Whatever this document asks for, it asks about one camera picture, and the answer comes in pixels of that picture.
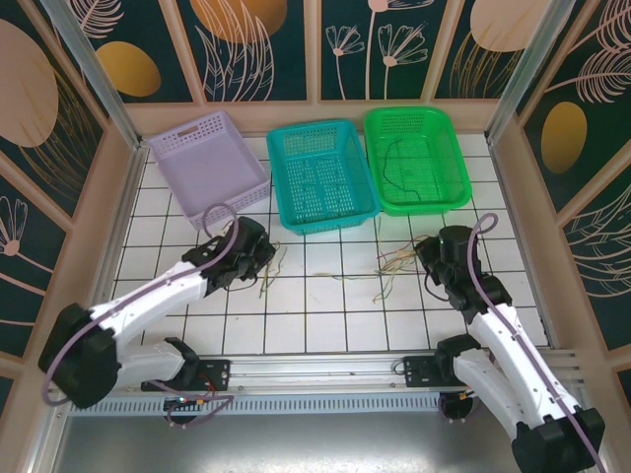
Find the lavender plastic basket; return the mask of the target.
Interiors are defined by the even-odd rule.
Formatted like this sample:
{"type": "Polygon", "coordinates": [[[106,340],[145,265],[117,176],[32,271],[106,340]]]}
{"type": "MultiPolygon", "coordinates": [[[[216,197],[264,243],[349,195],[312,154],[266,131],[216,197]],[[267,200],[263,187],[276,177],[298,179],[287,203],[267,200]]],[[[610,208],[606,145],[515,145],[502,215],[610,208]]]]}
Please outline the lavender plastic basket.
{"type": "Polygon", "coordinates": [[[183,215],[197,231],[270,193],[269,173],[223,110],[155,135],[148,144],[183,215]]]}

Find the dark panel with flower outlines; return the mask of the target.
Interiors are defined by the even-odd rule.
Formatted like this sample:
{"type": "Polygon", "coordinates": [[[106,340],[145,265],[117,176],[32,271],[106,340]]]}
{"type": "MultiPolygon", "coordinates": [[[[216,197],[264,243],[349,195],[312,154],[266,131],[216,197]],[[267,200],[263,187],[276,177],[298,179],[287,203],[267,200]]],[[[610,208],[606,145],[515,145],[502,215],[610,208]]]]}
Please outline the dark panel with flower outlines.
{"type": "Polygon", "coordinates": [[[0,359],[27,354],[69,235],[68,215],[0,151],[0,359]]]}
{"type": "Polygon", "coordinates": [[[321,0],[324,101],[421,97],[447,0],[321,0]]]}

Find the aluminium frame post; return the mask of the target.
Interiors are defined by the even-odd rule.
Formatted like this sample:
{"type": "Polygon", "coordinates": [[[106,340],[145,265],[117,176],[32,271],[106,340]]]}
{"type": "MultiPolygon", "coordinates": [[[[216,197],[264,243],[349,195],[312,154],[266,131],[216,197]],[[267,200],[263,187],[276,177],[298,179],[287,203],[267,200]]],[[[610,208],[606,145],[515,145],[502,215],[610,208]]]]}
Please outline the aluminium frame post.
{"type": "Polygon", "coordinates": [[[484,131],[490,148],[509,124],[527,88],[571,16],[576,1],[551,0],[545,10],[484,131]]]}
{"type": "Polygon", "coordinates": [[[92,84],[101,103],[116,125],[125,142],[134,150],[145,146],[142,135],[138,132],[128,114],[124,103],[109,80],[103,65],[95,53],[88,38],[82,32],[74,13],[65,0],[39,0],[52,23],[73,57],[82,67],[88,81],[92,84]]]}

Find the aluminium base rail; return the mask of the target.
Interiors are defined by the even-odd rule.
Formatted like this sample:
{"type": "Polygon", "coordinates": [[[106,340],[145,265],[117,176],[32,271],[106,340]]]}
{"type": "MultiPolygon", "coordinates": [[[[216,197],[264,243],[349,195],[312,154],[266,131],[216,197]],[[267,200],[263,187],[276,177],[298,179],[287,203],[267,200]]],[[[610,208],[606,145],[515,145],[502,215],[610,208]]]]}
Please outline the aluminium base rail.
{"type": "Polygon", "coordinates": [[[403,359],[434,358],[417,352],[228,356],[229,391],[308,394],[402,391],[403,359]]]}

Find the aluminium side rail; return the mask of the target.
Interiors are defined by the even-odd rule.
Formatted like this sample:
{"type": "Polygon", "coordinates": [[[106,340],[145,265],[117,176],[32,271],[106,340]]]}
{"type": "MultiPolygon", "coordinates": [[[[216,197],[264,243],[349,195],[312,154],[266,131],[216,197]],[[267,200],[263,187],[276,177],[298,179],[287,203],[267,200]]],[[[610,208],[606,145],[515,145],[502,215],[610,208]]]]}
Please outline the aluminium side rail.
{"type": "Polygon", "coordinates": [[[520,145],[490,144],[489,151],[498,173],[502,193],[507,202],[511,223],[516,231],[520,253],[524,259],[528,281],[531,284],[540,323],[552,349],[560,349],[554,319],[546,294],[546,276],[541,263],[544,237],[548,230],[548,204],[541,185],[534,175],[532,164],[523,160],[520,145]]]}
{"type": "Polygon", "coordinates": [[[43,344],[65,307],[77,304],[88,308],[110,298],[113,273],[147,155],[145,146],[99,155],[46,296],[43,344]]]}

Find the dark panel with pink circle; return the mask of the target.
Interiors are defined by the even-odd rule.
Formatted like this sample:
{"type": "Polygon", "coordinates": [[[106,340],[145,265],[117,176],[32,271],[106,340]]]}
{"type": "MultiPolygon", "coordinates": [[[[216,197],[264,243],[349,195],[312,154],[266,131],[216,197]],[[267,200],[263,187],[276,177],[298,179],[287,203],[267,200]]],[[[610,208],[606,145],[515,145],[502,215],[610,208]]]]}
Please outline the dark panel with pink circle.
{"type": "Polygon", "coordinates": [[[18,0],[0,0],[0,153],[73,216],[103,134],[18,0]]]}
{"type": "Polygon", "coordinates": [[[499,98],[549,0],[463,0],[434,98],[499,98]]]}

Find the dark panel with pink fern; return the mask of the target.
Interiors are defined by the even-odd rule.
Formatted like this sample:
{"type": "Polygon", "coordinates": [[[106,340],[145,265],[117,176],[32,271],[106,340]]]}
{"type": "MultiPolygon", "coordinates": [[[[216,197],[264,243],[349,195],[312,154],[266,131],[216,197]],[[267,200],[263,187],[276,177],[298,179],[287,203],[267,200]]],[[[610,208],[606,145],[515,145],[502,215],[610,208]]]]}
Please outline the dark panel with pink fern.
{"type": "Polygon", "coordinates": [[[577,4],[518,105],[522,124],[548,115],[612,121],[631,114],[631,0],[577,4]]]}

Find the dark panel with orange circle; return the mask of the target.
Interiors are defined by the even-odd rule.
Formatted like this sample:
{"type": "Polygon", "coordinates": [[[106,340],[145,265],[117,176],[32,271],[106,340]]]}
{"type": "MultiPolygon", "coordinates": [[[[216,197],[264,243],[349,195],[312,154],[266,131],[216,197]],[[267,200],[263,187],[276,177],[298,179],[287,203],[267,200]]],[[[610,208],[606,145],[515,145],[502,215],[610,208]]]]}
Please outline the dark panel with orange circle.
{"type": "Polygon", "coordinates": [[[304,0],[176,0],[208,102],[305,101],[304,0]]]}

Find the dark panel with yellow oval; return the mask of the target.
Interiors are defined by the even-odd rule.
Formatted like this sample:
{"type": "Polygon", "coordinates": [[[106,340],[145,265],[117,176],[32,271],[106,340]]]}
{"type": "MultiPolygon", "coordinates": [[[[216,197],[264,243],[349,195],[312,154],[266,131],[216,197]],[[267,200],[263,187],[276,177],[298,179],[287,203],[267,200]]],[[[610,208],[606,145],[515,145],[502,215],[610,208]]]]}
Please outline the dark panel with yellow oval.
{"type": "Polygon", "coordinates": [[[192,96],[159,0],[64,0],[125,103],[192,96]]]}
{"type": "Polygon", "coordinates": [[[559,212],[631,140],[631,40],[568,53],[524,132],[559,212]]]}

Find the teal plastic basket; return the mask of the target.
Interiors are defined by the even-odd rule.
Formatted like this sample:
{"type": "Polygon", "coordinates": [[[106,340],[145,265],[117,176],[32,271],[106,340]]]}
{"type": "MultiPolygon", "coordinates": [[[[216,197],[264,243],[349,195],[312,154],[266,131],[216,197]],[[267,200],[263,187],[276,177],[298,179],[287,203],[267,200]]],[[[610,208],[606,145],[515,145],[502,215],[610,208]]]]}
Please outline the teal plastic basket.
{"type": "Polygon", "coordinates": [[[354,124],[303,123],[266,137],[282,225],[300,236],[362,225],[381,211],[354,124]]]}

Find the dark panel with leaf outlines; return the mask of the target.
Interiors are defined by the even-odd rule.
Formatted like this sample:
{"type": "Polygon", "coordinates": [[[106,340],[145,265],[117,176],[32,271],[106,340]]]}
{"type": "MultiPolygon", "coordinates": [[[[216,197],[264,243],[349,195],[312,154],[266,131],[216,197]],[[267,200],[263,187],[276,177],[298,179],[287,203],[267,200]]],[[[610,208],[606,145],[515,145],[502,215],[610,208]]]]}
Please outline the dark panel with leaf outlines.
{"type": "Polygon", "coordinates": [[[608,351],[631,344],[631,170],[563,228],[608,351]]]}

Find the green plastic basket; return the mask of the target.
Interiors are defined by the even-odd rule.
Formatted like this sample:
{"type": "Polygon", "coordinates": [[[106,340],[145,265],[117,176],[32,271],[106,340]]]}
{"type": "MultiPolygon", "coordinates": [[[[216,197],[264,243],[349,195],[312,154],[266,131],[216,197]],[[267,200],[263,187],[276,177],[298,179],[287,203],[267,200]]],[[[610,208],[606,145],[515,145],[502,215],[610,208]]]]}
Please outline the green plastic basket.
{"type": "Polygon", "coordinates": [[[364,137],[387,214],[444,214],[470,201],[462,151],[443,111],[429,106],[376,108],[365,117],[364,137]]]}

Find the grey metal sheet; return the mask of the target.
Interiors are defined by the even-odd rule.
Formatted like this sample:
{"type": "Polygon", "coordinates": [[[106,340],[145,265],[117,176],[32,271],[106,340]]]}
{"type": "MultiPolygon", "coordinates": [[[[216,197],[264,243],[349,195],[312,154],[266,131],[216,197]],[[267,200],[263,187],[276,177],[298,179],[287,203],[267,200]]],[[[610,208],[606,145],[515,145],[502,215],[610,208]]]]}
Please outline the grey metal sheet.
{"type": "Polygon", "coordinates": [[[71,418],[36,473],[521,473],[484,408],[219,416],[191,430],[158,418],[71,418]]]}

